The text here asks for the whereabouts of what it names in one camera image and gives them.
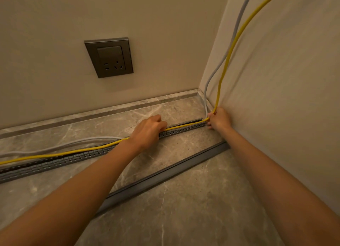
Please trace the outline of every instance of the wall socket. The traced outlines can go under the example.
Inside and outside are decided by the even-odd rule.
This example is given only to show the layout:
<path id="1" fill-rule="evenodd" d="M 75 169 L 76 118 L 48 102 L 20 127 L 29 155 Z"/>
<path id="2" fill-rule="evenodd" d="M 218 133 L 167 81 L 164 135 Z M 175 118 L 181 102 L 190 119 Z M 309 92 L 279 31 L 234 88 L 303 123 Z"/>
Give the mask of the wall socket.
<path id="1" fill-rule="evenodd" d="M 99 78 L 133 73 L 128 38 L 89 40 L 85 46 Z"/>

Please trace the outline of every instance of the white wall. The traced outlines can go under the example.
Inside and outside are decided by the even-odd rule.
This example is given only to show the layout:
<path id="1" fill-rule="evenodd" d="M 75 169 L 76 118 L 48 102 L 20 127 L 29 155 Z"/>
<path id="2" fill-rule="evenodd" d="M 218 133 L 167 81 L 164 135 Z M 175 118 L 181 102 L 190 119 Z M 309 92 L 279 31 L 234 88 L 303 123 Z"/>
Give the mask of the white wall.
<path id="1" fill-rule="evenodd" d="M 244 20 L 263 0 L 251 0 Z M 273 0 L 242 35 L 220 105 L 259 149 L 340 214 L 340 0 Z M 200 88 L 243 0 L 228 0 Z M 208 98 L 214 104 L 221 70 Z"/>
<path id="2" fill-rule="evenodd" d="M 196 89 L 227 0 L 0 0 L 0 129 Z M 84 40 L 129 37 L 98 79 Z"/>

